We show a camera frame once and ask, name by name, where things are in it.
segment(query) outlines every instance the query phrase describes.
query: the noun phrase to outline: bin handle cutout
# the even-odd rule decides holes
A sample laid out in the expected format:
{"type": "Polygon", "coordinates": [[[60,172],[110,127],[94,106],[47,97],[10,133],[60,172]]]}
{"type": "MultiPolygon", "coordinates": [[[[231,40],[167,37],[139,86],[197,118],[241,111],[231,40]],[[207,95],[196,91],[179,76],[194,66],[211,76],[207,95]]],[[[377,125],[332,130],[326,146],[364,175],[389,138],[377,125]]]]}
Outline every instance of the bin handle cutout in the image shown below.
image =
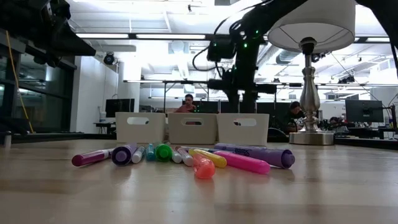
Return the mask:
{"type": "Polygon", "coordinates": [[[235,126],[254,127],[257,121],[254,118],[236,118],[233,120],[235,126]]]}
{"type": "Polygon", "coordinates": [[[130,118],[127,118],[127,124],[133,124],[133,125],[145,125],[145,124],[149,124],[149,118],[135,118],[135,117],[130,117],[130,118]]]}
{"type": "Polygon", "coordinates": [[[181,119],[182,125],[197,125],[203,126],[205,124],[202,118],[183,118],[181,119]]]}

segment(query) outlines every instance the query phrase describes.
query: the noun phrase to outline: table lamp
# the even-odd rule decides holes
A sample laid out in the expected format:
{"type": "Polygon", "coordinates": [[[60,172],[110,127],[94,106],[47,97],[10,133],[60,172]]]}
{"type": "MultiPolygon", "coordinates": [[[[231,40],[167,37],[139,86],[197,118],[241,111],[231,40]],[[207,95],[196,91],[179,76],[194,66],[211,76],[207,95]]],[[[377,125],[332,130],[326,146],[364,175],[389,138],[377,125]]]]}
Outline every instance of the table lamp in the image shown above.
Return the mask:
{"type": "Polygon", "coordinates": [[[308,0],[277,21],[269,31],[270,43],[305,55],[304,86],[300,97],[305,114],[304,127],[297,133],[290,133],[291,144],[333,145],[333,133],[321,131],[315,117],[320,100],[311,55],[345,48],[354,42],[354,37],[353,0],[308,0]]]}

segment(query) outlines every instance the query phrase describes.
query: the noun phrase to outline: glass wall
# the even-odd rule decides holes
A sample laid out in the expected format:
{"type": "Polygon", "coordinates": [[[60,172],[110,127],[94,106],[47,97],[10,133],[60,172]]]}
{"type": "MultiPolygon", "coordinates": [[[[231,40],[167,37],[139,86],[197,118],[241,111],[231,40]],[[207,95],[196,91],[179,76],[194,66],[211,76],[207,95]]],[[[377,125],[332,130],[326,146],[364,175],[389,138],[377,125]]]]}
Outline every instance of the glass wall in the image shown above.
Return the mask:
{"type": "Polygon", "coordinates": [[[18,94],[11,61],[8,55],[0,56],[0,116],[26,119],[22,98],[35,132],[69,131],[73,68],[41,65],[35,63],[32,55],[16,53],[13,56],[19,80],[18,94]]]}
{"type": "Polygon", "coordinates": [[[0,56],[0,78],[6,77],[7,58],[0,56]]]}
{"type": "Polygon", "coordinates": [[[61,68],[52,68],[34,62],[34,57],[28,54],[21,55],[19,82],[38,88],[49,93],[67,95],[70,84],[67,79],[70,74],[61,68]]]}
{"type": "MultiPolygon", "coordinates": [[[[34,91],[19,89],[26,113],[32,126],[43,131],[63,129],[63,100],[54,96],[48,96],[34,91]]],[[[25,118],[21,100],[17,96],[15,118],[25,118]]]]}
{"type": "Polygon", "coordinates": [[[0,107],[2,107],[3,96],[4,96],[4,85],[0,85],[0,107]]]}

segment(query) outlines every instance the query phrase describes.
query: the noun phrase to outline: lamp base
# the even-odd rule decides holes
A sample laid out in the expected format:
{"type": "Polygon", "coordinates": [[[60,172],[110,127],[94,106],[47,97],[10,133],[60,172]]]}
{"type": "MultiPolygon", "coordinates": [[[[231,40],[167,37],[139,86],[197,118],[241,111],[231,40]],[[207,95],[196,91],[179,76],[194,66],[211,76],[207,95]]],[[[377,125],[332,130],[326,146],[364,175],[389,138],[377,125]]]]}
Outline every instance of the lamp base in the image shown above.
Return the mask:
{"type": "Polygon", "coordinates": [[[289,143],[304,144],[312,146],[332,146],[334,145],[335,135],[322,131],[317,132],[297,132],[289,134],[289,143]]]}

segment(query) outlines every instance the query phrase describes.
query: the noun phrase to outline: person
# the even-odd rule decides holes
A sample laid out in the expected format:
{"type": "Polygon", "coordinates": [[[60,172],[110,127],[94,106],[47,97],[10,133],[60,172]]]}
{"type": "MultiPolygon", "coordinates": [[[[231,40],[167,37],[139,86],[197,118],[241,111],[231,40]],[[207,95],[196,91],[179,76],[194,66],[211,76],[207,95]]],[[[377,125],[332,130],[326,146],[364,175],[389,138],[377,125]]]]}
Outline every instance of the person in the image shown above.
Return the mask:
{"type": "Polygon", "coordinates": [[[347,133],[349,132],[347,126],[340,125],[340,122],[337,117],[331,117],[330,120],[330,129],[335,131],[335,133],[347,133]]]}
{"type": "Polygon", "coordinates": [[[185,95],[185,104],[180,106],[175,113],[192,113],[197,107],[193,105],[193,96],[191,94],[185,95]]]}
{"type": "Polygon", "coordinates": [[[303,128],[304,112],[298,101],[292,102],[284,117],[285,133],[297,132],[303,128]]]}

